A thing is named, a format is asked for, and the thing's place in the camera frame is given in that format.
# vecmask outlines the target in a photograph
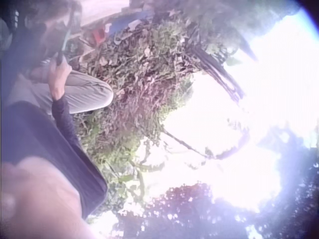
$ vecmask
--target khaki pants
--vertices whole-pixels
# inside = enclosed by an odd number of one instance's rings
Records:
[[[113,91],[106,82],[72,71],[66,80],[65,97],[70,106],[70,113],[75,114],[108,106],[113,99]],[[45,110],[49,115],[52,114],[52,97],[47,83],[34,83],[20,76],[7,104],[18,101],[30,102]]]

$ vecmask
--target man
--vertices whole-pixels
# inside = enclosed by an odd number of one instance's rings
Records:
[[[12,80],[12,61],[3,60],[1,93]],[[60,66],[53,58],[46,69],[46,82],[43,68],[30,74],[40,83],[19,74],[1,102],[1,236],[96,238],[84,220],[104,201],[107,185],[82,151],[70,113],[105,107],[113,92],[72,71],[65,58]]]

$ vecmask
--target black shirt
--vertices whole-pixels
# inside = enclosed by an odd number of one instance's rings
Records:
[[[2,109],[1,160],[17,164],[39,156],[50,161],[78,190],[85,219],[104,201],[107,184],[81,149],[64,97],[53,103],[52,115],[56,124],[28,102]]]

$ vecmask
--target red object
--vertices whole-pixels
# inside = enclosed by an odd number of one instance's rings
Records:
[[[95,41],[95,46],[101,45],[106,39],[105,26],[101,26],[92,31],[92,35]]]

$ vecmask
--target skin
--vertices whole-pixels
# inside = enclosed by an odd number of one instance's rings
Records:
[[[49,66],[53,100],[64,94],[72,68],[65,58]],[[24,158],[19,164],[1,165],[1,234],[8,239],[93,239],[95,235],[81,218],[79,192],[49,161]]]

